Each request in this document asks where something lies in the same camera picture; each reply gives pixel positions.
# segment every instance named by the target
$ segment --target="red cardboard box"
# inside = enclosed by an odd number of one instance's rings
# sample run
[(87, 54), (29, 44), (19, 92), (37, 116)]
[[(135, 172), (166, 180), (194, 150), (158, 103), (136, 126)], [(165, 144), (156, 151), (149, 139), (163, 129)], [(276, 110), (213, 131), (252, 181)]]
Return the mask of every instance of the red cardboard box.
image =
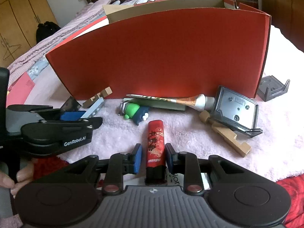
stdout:
[(108, 25), (71, 36), (46, 55), (76, 99), (108, 86), (110, 98), (215, 96), (219, 85), (255, 97), (267, 55), (268, 14), (243, 4), (236, 9), (232, 0), (104, 8), (107, 18), (98, 23)]

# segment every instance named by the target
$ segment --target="blue gripper pad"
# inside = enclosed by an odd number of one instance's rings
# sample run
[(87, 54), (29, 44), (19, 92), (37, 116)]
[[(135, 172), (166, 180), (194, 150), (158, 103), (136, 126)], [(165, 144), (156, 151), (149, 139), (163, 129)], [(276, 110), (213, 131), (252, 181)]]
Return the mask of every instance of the blue gripper pad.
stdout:
[(166, 163), (170, 173), (173, 173), (173, 158), (177, 159), (177, 153), (170, 143), (165, 145)]
[(60, 116), (62, 121), (77, 121), (80, 119), (86, 111), (77, 111), (77, 112), (65, 112)]
[(134, 160), (134, 174), (137, 174), (139, 172), (139, 167), (140, 167), (140, 163), (141, 163), (141, 154), (142, 154), (142, 146), (141, 144), (136, 144), (133, 152), (135, 153), (135, 160)]

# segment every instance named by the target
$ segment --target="human hand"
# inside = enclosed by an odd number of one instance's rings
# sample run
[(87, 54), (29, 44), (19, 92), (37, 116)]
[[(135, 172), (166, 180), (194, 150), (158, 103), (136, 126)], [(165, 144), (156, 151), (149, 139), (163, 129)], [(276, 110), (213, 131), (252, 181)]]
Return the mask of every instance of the human hand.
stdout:
[(34, 162), (35, 160), (33, 159), (26, 167), (17, 172), (16, 177), (18, 182), (16, 184), (9, 176), (0, 171), (0, 186), (10, 188), (11, 194), (15, 196), (24, 185), (32, 181), (34, 175)]

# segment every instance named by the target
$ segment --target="wooden wardrobe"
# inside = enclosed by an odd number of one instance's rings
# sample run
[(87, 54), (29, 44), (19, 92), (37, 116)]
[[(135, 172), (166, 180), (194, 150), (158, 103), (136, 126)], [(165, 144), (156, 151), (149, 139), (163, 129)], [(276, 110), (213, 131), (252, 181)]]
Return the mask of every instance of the wooden wardrobe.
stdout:
[(272, 24), (304, 52), (304, 0), (262, 0), (262, 8), (271, 15)]
[(0, 0), (0, 67), (36, 45), (39, 23), (57, 21), (47, 0)]

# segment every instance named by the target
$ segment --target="pink paper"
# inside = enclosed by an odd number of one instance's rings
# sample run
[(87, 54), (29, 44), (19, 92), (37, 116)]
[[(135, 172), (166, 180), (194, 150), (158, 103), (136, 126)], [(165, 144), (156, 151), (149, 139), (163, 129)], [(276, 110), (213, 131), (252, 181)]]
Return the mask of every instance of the pink paper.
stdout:
[(27, 72), (16, 80), (9, 88), (9, 94), (6, 97), (6, 107), (9, 105), (23, 105), (27, 96), (35, 86)]

